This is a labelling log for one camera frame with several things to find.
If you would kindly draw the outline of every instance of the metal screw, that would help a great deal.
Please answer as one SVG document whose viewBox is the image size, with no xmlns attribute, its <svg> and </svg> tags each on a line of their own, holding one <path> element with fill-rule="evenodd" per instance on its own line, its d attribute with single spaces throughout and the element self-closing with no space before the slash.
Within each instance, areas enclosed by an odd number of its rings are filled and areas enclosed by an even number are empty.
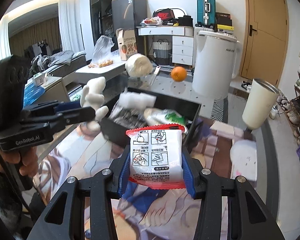
<svg viewBox="0 0 300 240">
<path fill-rule="evenodd" d="M 238 176 L 237 180 L 241 183 L 246 181 L 246 178 L 244 176 Z"/>
<path fill-rule="evenodd" d="M 111 169 L 104 169 L 101 172 L 103 175 L 109 175 L 111 173 Z"/>
<path fill-rule="evenodd" d="M 209 175 L 211 173 L 211 171 L 209 169 L 202 169 L 202 174 L 204 175 Z"/>
<path fill-rule="evenodd" d="M 71 176 L 67 179 L 68 183 L 74 183 L 75 182 L 75 177 Z"/>
</svg>

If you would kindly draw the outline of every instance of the desk drawer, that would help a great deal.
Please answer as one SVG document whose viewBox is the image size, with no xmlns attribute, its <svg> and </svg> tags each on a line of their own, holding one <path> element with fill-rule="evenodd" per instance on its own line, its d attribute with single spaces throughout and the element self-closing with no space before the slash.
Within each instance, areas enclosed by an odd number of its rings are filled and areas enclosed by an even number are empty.
<svg viewBox="0 0 300 240">
<path fill-rule="evenodd" d="M 192 66 L 192 57 L 185 55 L 172 54 L 172 62 Z"/>
<path fill-rule="evenodd" d="M 172 45 L 193 47 L 193 38 L 192 37 L 173 36 L 172 37 Z"/>
<path fill-rule="evenodd" d="M 145 27 L 138 28 L 139 35 L 185 35 L 184 27 Z"/>
<path fill-rule="evenodd" d="M 172 45 L 172 54 L 191 56 L 193 54 L 192 47 Z"/>
</svg>

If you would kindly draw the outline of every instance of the teal suitcase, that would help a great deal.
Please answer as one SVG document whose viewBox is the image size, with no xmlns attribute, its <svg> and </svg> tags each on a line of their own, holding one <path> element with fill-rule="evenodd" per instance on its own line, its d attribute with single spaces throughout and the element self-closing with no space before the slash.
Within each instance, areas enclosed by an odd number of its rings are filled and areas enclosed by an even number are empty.
<svg viewBox="0 0 300 240">
<path fill-rule="evenodd" d="M 216 0 L 197 0 L 197 24 L 196 27 L 216 26 Z"/>
</svg>

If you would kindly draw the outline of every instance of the instruction diagram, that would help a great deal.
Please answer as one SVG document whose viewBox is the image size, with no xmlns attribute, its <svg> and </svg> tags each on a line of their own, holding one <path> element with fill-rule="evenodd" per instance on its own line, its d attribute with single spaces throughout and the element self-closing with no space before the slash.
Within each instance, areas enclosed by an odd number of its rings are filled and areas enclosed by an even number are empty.
<svg viewBox="0 0 300 240">
<path fill-rule="evenodd" d="M 168 152 L 152 152 L 151 164 L 152 166 L 168 165 Z"/>
<path fill-rule="evenodd" d="M 149 133 L 139 133 L 136 140 L 133 141 L 135 145 L 148 145 L 149 144 Z"/>
<path fill-rule="evenodd" d="M 151 144 L 166 144 L 166 133 L 165 132 L 152 132 L 151 133 Z"/>
<path fill-rule="evenodd" d="M 133 152 L 132 166 L 149 166 L 149 154 Z"/>
</svg>

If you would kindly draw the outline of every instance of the sleeve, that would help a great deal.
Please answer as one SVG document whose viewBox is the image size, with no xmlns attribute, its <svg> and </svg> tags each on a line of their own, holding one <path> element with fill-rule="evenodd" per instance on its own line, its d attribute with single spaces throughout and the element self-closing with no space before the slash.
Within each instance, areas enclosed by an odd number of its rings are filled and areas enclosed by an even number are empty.
<svg viewBox="0 0 300 240">
<path fill-rule="evenodd" d="M 12 234 L 18 228 L 21 212 L 21 201 L 10 187 L 5 175 L 0 173 L 0 218 Z"/>
</svg>

